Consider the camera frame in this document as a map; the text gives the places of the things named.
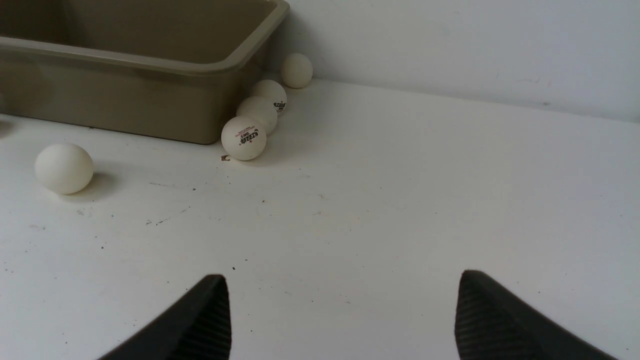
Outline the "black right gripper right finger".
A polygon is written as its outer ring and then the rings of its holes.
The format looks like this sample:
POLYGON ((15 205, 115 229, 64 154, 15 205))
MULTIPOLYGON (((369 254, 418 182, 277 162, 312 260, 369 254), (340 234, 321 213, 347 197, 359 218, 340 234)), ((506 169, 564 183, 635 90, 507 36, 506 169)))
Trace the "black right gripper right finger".
POLYGON ((610 360, 477 269, 462 272, 454 337, 462 360, 610 360))

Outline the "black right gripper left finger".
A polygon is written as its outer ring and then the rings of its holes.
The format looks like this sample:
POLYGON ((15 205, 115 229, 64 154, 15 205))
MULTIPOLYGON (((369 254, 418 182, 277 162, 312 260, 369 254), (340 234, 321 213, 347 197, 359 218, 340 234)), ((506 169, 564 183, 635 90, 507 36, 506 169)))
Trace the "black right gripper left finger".
POLYGON ((228 360, 233 346, 229 289, 206 275, 103 360, 228 360))

